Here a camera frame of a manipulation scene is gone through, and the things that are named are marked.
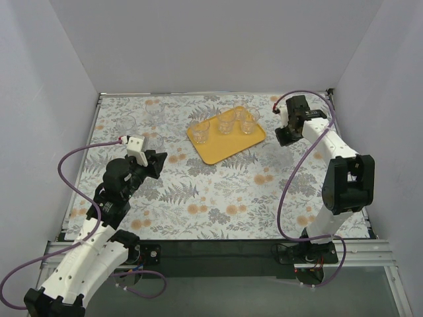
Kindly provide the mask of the small clear glass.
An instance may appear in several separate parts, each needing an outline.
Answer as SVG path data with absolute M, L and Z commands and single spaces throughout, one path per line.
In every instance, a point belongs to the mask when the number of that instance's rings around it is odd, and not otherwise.
M 293 164 L 293 155 L 285 147 L 274 146 L 269 150 L 268 160 L 271 166 L 284 169 Z
M 234 101 L 233 109 L 235 112 L 235 119 L 237 121 L 241 120 L 241 118 L 244 116 L 244 113 L 246 112 L 247 107 L 248 107 L 248 104 L 244 100 Z

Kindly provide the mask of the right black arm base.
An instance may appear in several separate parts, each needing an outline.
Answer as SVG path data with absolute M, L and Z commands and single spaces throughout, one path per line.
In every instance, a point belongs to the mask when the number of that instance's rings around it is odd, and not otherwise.
M 270 247 L 273 258 L 279 264 L 305 264 L 294 268 L 295 278 L 303 285 L 316 287 L 323 283 L 325 264 L 337 264 L 338 256 L 333 242 L 312 244 L 299 242 L 287 245 L 276 243 Z

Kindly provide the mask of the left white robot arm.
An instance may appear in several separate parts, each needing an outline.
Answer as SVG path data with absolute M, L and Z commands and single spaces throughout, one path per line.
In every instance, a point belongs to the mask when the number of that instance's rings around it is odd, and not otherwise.
M 144 155 L 146 165 L 134 156 L 106 165 L 72 248 L 42 286 L 29 289 L 24 296 L 31 316 L 84 316 L 92 296 L 118 266 L 138 264 L 146 258 L 139 237 L 119 228 L 130 210 L 130 198 L 146 178 L 160 177 L 167 157 L 154 150 Z

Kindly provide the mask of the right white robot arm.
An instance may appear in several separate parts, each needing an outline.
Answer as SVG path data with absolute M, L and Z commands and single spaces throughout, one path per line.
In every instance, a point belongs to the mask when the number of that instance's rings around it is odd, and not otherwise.
M 311 143 L 308 152 L 317 150 L 327 166 L 321 188 L 323 205 L 315 220 L 291 246 L 277 246 L 281 264 L 335 264 L 338 261 L 333 240 L 339 228 L 352 215 L 373 202 L 375 161 L 349 147 L 332 128 L 334 110 L 329 114 L 309 107 L 305 95 L 298 92 L 282 96 L 286 104 L 276 101 L 272 107 L 280 116 L 281 126 L 275 130 L 281 146 L 302 139 Z

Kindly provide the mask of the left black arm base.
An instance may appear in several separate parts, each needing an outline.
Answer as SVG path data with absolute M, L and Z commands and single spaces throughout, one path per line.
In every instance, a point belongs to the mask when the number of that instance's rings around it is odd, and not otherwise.
M 123 269 L 116 269 L 114 273 L 124 271 L 139 271 L 149 265 L 158 265 L 160 262 L 161 247 L 158 244 L 137 244 L 129 249 L 128 259 L 122 264 Z M 143 274 L 123 275 L 114 277 L 117 284 L 123 287 L 131 287 L 142 279 Z

